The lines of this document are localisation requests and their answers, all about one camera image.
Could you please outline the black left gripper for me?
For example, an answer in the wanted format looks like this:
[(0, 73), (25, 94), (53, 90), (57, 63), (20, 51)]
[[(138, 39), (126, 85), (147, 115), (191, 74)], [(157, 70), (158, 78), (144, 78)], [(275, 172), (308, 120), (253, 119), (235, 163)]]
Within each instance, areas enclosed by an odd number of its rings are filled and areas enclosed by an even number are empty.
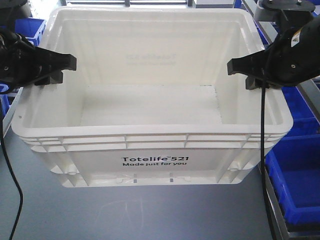
[(6, 28), (0, 30), (1, 83), (10, 88), (62, 84), (63, 70), (76, 71), (77, 58), (34, 46)]

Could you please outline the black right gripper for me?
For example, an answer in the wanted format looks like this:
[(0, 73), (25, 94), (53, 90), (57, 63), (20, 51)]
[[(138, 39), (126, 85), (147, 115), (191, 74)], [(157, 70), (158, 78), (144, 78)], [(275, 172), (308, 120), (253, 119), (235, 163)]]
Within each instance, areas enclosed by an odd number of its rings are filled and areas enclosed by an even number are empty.
[(248, 76), (246, 90), (293, 87), (319, 76), (320, 21), (313, 19), (302, 27), (287, 29), (264, 51), (232, 58), (227, 74)]

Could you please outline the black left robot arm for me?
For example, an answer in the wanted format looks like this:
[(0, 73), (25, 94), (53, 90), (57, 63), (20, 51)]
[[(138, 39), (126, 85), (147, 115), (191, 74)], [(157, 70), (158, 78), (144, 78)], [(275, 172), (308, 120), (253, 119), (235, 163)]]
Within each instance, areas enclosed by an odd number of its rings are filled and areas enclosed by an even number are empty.
[(13, 29), (18, 19), (29, 17), (26, 0), (0, 2), (0, 82), (9, 90), (28, 85), (61, 84), (63, 70), (75, 71), (77, 58), (34, 46)]

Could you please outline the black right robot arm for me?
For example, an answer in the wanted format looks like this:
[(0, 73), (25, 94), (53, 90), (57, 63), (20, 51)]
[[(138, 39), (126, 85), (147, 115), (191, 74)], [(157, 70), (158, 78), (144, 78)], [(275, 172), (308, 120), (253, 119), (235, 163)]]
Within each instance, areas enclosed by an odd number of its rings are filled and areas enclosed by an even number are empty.
[(308, 0), (264, 0), (264, 21), (275, 22), (279, 33), (265, 50), (232, 58), (229, 75), (243, 74), (245, 88), (294, 87), (320, 75), (320, 17)]

